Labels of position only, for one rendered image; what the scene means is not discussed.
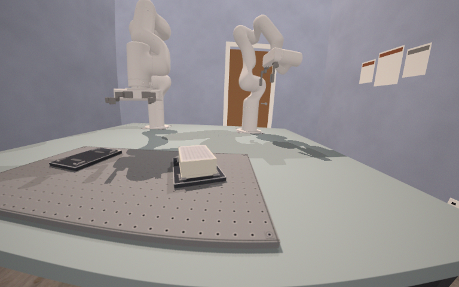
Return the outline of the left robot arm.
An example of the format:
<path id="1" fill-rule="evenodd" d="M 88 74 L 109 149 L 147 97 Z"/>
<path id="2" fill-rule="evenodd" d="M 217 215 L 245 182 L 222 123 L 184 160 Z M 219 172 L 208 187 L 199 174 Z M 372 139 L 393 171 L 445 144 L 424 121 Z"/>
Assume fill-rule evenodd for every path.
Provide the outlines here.
<path id="1" fill-rule="evenodd" d="M 255 50 L 252 45 L 256 44 L 261 36 L 267 39 L 271 49 L 283 46 L 283 36 L 266 15 L 260 15 L 253 21 L 251 30 L 243 25 L 238 25 L 233 32 L 234 40 L 241 50 L 243 58 L 243 69 L 239 77 L 239 86 L 242 90 L 251 91 L 249 97 L 243 101 L 242 127 L 237 129 L 242 133 L 261 133 L 257 129 L 259 100 L 266 89 L 266 82 L 262 79 L 262 86 L 259 86 L 261 77 L 252 74 L 256 65 Z M 298 67 L 302 62 L 302 53 L 282 49 L 281 61 L 276 71 L 284 75 L 290 67 Z M 245 108 L 246 107 L 246 108 Z"/>

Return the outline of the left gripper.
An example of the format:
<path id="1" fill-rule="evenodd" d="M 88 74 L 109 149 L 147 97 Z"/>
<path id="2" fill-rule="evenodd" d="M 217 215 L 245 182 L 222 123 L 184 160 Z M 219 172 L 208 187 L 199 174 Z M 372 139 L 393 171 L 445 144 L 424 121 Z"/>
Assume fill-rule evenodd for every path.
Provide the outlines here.
<path id="1" fill-rule="evenodd" d="M 259 86 L 262 86 L 262 74 L 267 73 L 267 69 L 273 66 L 273 73 L 270 74 L 270 82 L 274 82 L 275 68 L 279 67 L 278 62 L 281 61 L 281 48 L 273 48 L 266 55 L 263 56 L 262 66 L 264 71 L 261 71 L 261 79 L 259 79 Z"/>

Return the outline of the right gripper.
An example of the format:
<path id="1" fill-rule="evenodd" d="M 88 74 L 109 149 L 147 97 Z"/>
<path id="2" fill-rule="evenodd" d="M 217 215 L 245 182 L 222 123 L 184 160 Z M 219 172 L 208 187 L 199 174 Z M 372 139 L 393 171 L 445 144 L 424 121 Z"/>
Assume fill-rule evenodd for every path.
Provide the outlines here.
<path id="1" fill-rule="evenodd" d="M 162 90 L 154 90 L 153 88 L 115 88 L 114 97 L 106 97 L 105 102 L 109 104 L 116 104 L 116 102 L 119 102 L 120 100 L 148 100 L 148 104 L 152 104 L 156 102 L 156 100 L 163 101 L 162 96 Z"/>

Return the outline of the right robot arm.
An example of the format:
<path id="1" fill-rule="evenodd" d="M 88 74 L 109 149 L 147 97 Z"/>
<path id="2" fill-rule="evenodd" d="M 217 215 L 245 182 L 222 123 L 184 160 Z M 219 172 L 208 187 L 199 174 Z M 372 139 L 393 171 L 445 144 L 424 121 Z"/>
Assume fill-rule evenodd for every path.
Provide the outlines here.
<path id="1" fill-rule="evenodd" d="M 164 100 L 172 83 L 167 76 L 170 73 L 170 53 L 164 43 L 171 35 L 169 24 L 156 13 L 150 0 L 139 0 L 129 32 L 132 42 L 127 43 L 128 86 L 162 90 Z M 164 125 L 163 101 L 148 104 L 148 114 L 150 127 L 145 126 L 146 129 L 169 127 Z"/>

